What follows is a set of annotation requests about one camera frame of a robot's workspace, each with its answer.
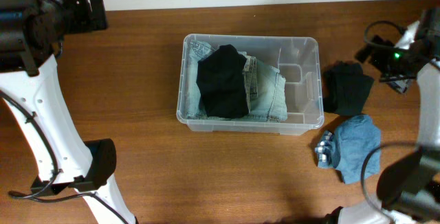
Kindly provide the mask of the light blue jeans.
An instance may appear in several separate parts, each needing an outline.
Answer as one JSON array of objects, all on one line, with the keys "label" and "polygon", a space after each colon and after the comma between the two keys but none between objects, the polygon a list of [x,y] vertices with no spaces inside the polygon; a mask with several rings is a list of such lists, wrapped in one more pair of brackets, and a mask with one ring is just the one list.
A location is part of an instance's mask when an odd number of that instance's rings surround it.
[{"label": "light blue jeans", "polygon": [[184,115],[194,120],[225,120],[246,122],[283,122],[287,119],[285,100],[286,79],[280,70],[263,63],[247,52],[243,69],[249,113],[240,118],[228,119],[209,117],[201,102],[201,94],[196,83],[198,62],[207,58],[220,46],[213,47],[205,41],[191,41],[188,45],[187,94]]}]

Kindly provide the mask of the black garment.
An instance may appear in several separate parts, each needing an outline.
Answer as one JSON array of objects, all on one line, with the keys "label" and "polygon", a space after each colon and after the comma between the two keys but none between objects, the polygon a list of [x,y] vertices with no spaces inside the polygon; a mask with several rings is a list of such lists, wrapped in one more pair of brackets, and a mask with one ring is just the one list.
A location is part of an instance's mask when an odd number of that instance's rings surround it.
[{"label": "black garment", "polygon": [[243,76],[246,62],[232,45],[222,45],[198,62],[196,83],[207,116],[234,119],[249,113]]},{"label": "black garment", "polygon": [[342,116],[361,114],[374,79],[363,73],[358,63],[338,63],[323,74],[328,94],[323,99],[324,111]]}]

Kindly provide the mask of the blue cloth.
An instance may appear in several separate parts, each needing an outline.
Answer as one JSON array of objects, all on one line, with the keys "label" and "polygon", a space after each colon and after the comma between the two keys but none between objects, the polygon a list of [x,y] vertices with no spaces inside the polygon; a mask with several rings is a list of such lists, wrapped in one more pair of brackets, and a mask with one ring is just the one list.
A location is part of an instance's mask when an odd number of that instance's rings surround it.
[{"label": "blue cloth", "polygon": [[316,147],[319,168],[333,168],[340,172],[345,184],[361,179],[362,164],[366,156],[381,143],[381,131],[368,115],[349,118],[336,127],[325,131]]}]

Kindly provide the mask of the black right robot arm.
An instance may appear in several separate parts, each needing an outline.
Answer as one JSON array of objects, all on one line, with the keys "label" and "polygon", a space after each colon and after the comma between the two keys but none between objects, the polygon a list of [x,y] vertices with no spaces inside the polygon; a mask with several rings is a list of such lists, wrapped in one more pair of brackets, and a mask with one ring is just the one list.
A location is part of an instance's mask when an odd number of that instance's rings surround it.
[{"label": "black right robot arm", "polygon": [[[357,62],[339,63],[324,73],[329,95],[324,110],[344,114],[348,120],[334,132],[325,132],[316,147],[318,165],[335,168],[347,183],[364,182],[379,174],[375,194],[363,202],[339,207],[325,223],[425,223],[439,219],[439,9],[423,11],[409,26],[398,26],[396,43],[364,36]],[[362,107],[373,79],[360,64],[369,61],[381,73],[380,81],[403,93],[411,82],[420,92],[419,134],[412,152],[385,169],[380,168],[384,148],[380,134]]]}]

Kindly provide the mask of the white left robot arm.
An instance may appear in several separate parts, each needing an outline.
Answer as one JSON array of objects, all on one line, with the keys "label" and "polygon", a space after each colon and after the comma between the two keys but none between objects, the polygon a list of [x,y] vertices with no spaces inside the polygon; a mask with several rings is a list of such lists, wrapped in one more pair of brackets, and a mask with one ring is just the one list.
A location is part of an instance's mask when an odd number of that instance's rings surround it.
[{"label": "white left robot arm", "polygon": [[20,126],[38,175],[16,200],[57,203],[73,188],[99,223],[136,223],[118,189],[111,139],[80,138],[62,95],[64,37],[105,30],[103,0],[1,0],[1,99]]}]

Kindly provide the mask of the clear plastic storage bin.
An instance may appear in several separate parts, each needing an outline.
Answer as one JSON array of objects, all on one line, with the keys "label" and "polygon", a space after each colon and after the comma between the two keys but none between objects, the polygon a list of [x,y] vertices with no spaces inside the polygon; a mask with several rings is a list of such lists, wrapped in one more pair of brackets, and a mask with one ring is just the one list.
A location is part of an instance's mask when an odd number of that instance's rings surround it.
[{"label": "clear plastic storage bin", "polygon": [[[287,119],[283,122],[194,120],[184,115],[187,94],[188,45],[205,41],[213,47],[232,45],[280,70],[285,77]],[[318,43],[311,37],[189,34],[183,42],[177,119],[192,131],[239,131],[302,135],[324,122]]]}]

